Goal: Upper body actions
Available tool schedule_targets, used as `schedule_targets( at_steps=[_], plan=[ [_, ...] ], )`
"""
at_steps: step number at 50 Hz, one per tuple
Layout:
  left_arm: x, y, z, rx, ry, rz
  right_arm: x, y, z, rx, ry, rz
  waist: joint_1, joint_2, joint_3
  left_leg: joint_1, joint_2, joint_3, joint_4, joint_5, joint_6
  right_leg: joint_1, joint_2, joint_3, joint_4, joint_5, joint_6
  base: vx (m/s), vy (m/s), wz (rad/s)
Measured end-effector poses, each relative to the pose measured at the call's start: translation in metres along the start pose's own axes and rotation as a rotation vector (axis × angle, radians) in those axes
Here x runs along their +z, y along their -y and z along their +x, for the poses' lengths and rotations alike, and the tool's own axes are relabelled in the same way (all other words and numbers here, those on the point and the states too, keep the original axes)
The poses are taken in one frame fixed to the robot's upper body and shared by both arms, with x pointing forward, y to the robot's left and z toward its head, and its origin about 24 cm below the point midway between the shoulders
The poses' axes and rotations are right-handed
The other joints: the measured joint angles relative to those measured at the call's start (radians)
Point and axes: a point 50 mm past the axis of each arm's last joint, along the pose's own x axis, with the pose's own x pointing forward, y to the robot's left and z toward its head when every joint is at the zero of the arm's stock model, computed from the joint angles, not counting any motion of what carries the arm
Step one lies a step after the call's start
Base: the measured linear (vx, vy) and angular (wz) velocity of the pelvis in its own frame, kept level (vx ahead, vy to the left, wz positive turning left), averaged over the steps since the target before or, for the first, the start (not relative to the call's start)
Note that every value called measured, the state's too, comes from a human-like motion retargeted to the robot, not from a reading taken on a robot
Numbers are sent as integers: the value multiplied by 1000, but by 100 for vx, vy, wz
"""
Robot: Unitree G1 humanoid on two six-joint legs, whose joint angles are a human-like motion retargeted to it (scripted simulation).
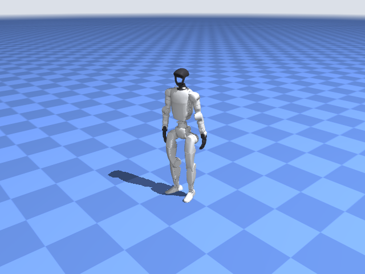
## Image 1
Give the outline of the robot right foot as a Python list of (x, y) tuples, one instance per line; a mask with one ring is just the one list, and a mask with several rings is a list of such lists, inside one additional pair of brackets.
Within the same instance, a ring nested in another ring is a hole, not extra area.
[[(177, 187), (177, 186), (176, 186)], [(172, 188), (170, 188), (169, 190), (165, 191), (166, 194), (171, 194), (177, 191), (181, 191), (183, 190), (182, 185), (179, 185), (179, 188), (175, 188), (174, 186)]]

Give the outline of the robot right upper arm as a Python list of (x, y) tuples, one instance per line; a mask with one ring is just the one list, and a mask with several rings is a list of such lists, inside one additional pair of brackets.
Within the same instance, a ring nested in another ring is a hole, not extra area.
[(171, 112), (171, 89), (173, 88), (168, 88), (165, 90), (165, 106), (162, 108), (162, 112), (165, 114), (169, 114)]

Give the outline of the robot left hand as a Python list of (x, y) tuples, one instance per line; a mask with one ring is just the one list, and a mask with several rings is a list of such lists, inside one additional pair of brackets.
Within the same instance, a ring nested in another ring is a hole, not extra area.
[(201, 134), (201, 139), (202, 139), (202, 145), (200, 146), (200, 150), (203, 149), (205, 147), (205, 144), (206, 144), (206, 138), (207, 136), (205, 137), (204, 134)]

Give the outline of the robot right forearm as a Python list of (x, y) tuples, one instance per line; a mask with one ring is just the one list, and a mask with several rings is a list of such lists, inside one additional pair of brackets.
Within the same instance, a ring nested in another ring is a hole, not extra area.
[(166, 126), (168, 128), (168, 122), (169, 122), (169, 114), (163, 113), (163, 126), (162, 126), (162, 129), (163, 129), (164, 126)]

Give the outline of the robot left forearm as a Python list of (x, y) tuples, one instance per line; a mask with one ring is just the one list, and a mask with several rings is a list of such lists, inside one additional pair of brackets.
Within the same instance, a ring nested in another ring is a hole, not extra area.
[(207, 132), (205, 131), (204, 118), (203, 118), (202, 113), (201, 113), (201, 119), (202, 119), (202, 120), (198, 120), (198, 121), (197, 121), (198, 129), (199, 129), (200, 135), (201, 135), (201, 134), (204, 134), (204, 135), (205, 135), (205, 137), (206, 137)]

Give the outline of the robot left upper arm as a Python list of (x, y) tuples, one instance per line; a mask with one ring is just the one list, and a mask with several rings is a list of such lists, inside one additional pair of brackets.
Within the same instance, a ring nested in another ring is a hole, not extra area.
[(190, 101), (193, 103), (193, 107), (195, 110), (194, 118), (195, 120), (201, 119), (201, 105), (200, 105), (200, 95), (197, 92), (190, 91), (188, 93)]

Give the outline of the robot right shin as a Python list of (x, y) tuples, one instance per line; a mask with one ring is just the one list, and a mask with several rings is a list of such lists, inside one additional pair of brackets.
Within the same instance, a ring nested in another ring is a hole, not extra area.
[(172, 163), (170, 162), (170, 168), (171, 168), (171, 175), (172, 175), (173, 182), (174, 182), (174, 187), (179, 188), (179, 176), (180, 176), (180, 172), (181, 172), (181, 167), (174, 167), (172, 165)]

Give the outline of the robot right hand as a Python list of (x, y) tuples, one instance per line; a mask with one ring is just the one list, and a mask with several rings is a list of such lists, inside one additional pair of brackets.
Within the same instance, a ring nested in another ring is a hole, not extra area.
[(163, 127), (163, 129), (162, 129), (162, 131), (163, 131), (163, 138), (164, 138), (164, 142), (166, 142), (166, 140), (167, 140), (167, 137), (166, 137), (167, 127), (166, 127), (166, 126), (164, 126), (164, 127)]

